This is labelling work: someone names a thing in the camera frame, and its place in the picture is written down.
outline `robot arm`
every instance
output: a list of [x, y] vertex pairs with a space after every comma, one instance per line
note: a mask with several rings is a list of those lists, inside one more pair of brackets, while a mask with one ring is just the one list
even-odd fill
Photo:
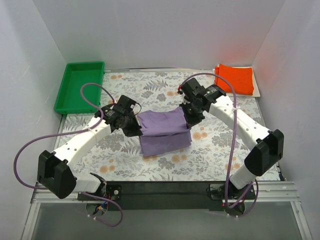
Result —
[[122, 129], [127, 137], [142, 135], [133, 112], [135, 104], [135, 101], [122, 95], [112, 108], [112, 104], [102, 108], [103, 120], [94, 129], [90, 128], [101, 119], [100, 111], [86, 125], [88, 131], [77, 134], [52, 152], [42, 152], [38, 161], [38, 182], [60, 199], [71, 192], [89, 192], [103, 197], [106, 181], [102, 177], [94, 173], [73, 173], [72, 170], [91, 148], [114, 130]]
[[[178, 93], [185, 94], [186, 103], [180, 106], [189, 128], [200, 123], [205, 118], [203, 111], [207, 111], [233, 129], [233, 102], [217, 85], [204, 88], [192, 78], [181, 86]], [[282, 158], [284, 148], [284, 135], [281, 131], [270, 131], [242, 110], [237, 110], [236, 126], [237, 135], [251, 152], [245, 158], [244, 165], [230, 177], [229, 187], [233, 192], [242, 190], [256, 176], [262, 176], [269, 170]]]

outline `folded cloth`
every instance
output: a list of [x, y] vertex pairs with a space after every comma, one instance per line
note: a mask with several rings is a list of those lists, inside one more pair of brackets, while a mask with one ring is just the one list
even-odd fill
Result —
[[139, 137], [144, 157], [164, 154], [191, 145], [190, 129], [181, 107], [168, 112], [144, 111], [137, 115], [142, 136]]
[[[220, 64], [215, 67], [215, 73], [227, 80], [236, 94], [252, 96], [254, 92], [253, 70], [248, 68], [237, 68]], [[226, 93], [231, 93], [231, 88], [220, 78], [215, 77], [215, 84]]]

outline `table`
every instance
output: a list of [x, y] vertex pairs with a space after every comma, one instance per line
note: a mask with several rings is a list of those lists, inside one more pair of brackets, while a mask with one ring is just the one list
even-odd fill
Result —
[[[166, 112], [182, 103], [177, 94], [179, 84], [198, 71], [124, 71], [107, 72], [103, 86], [117, 100], [126, 95], [142, 106], [142, 111]], [[200, 75], [196, 79], [205, 87], [214, 83], [214, 77]], [[102, 106], [111, 100], [101, 94]], [[237, 97], [237, 105], [256, 122], [264, 124], [254, 97]], [[80, 130], [93, 114], [69, 114], [62, 122], [62, 131]], [[96, 173], [107, 181], [224, 181], [232, 140], [232, 130], [218, 118], [205, 114], [206, 119], [191, 129], [190, 147], [152, 157], [142, 157], [138, 137], [125, 137], [121, 130], [101, 140], [74, 168], [76, 173]], [[72, 135], [57, 139], [58, 146]], [[243, 163], [249, 149], [237, 137], [231, 174]], [[278, 181], [279, 172], [273, 166], [260, 181]]]

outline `floral tablecloth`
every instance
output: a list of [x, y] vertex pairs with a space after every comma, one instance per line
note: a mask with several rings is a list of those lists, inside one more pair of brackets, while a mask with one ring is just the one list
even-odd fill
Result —
[[[176, 93], [178, 85], [196, 72], [117, 72], [106, 73], [103, 86], [114, 98], [126, 95], [142, 106], [142, 111], [166, 112], [178, 107], [182, 96]], [[196, 77], [205, 87], [214, 82], [209, 75]], [[104, 92], [101, 105], [111, 103]], [[254, 97], [238, 97], [237, 105], [262, 123]], [[80, 130], [93, 114], [69, 114], [63, 132]], [[76, 165], [76, 173], [96, 173], [108, 181], [224, 181], [230, 154], [232, 130], [218, 118], [205, 114], [206, 119], [191, 129], [190, 147], [166, 154], [142, 157], [138, 137], [125, 137], [117, 130], [101, 140]], [[58, 139], [65, 144], [72, 135]], [[236, 139], [231, 174], [244, 163], [249, 150], [240, 138]], [[259, 180], [280, 180], [273, 166]]]

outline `black wire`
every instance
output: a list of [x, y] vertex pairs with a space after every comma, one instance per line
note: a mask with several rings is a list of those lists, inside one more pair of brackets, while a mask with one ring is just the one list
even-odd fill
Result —
[[138, 104], [139, 106], [140, 106], [140, 110], [134, 115], [134, 116], [136, 116], [137, 114], [139, 114], [140, 112], [141, 112], [141, 110], [142, 110], [142, 106], [140, 105], [140, 103], [136, 103], [136, 104]]

